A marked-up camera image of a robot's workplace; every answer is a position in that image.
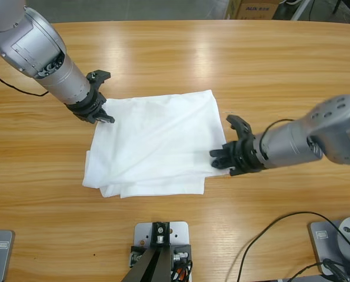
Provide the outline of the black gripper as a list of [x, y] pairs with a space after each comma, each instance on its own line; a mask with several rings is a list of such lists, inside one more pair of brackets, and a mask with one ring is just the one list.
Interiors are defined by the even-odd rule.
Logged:
[[265, 170], [265, 166], [257, 157], [254, 140], [255, 136], [249, 135], [223, 145], [222, 149], [211, 150], [209, 154], [215, 158], [211, 166], [216, 169], [229, 169], [231, 176]]
[[106, 98], [98, 89], [91, 87], [86, 98], [66, 107], [80, 120], [94, 124], [96, 121], [114, 123], [115, 119], [103, 109]]

